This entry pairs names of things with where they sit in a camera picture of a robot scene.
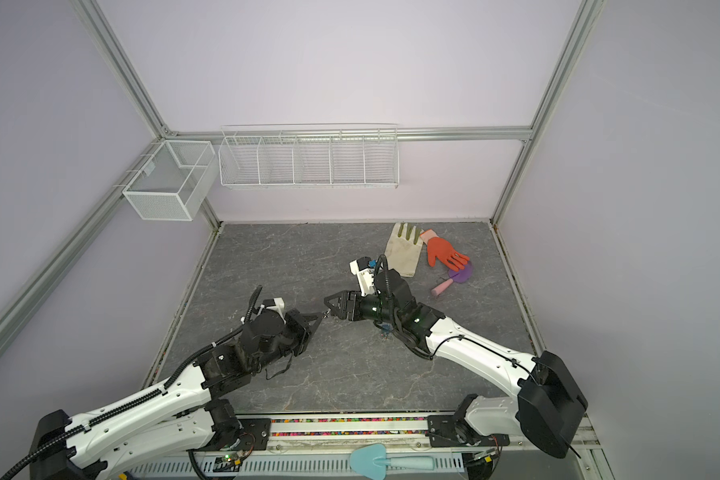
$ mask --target orange rubber glove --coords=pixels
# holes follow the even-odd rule
[[[427,262],[430,266],[434,266],[434,259],[438,259],[452,271],[458,272],[469,262],[468,256],[457,252],[451,242],[440,238],[432,229],[425,231],[420,237],[427,245]]]

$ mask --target pink handle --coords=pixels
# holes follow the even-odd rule
[[[454,282],[454,279],[449,278],[445,282],[441,283],[440,285],[437,285],[435,288],[432,289],[432,296],[438,296],[441,293],[445,292],[445,289],[451,286],[451,283]]]

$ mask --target pink brush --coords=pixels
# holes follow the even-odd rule
[[[472,262],[467,262],[467,264],[464,265],[463,270],[459,270],[456,272],[449,270],[448,276],[450,276],[451,278],[432,289],[432,296],[438,296],[441,293],[445,292],[445,289],[450,287],[451,283],[453,282],[464,283],[469,280],[469,277],[472,276]]]

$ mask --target white wall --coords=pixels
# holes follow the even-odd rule
[[[528,125],[579,0],[101,0],[174,130]]]
[[[397,188],[229,190],[210,202],[221,220],[489,218],[520,152],[518,140],[401,142]]]
[[[0,1],[0,311],[151,139],[68,2]]]
[[[150,141],[68,2],[0,0],[0,310]],[[0,358],[0,475],[43,415],[140,388],[208,234],[120,207]]]
[[[720,478],[720,1],[606,4],[500,231],[616,478]]]
[[[168,125],[218,131],[528,125],[580,0],[100,4]],[[485,218],[518,145],[401,144],[397,190],[216,186],[210,202],[224,221]]]
[[[208,235],[202,218],[149,222],[122,204],[0,358],[0,475],[42,416],[141,388]]]

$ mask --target wire mesh basket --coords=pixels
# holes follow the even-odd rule
[[[254,133],[225,132],[219,146],[222,185],[234,189],[399,184],[394,129]]]
[[[209,141],[164,140],[123,195],[144,220],[192,220],[219,171]]]

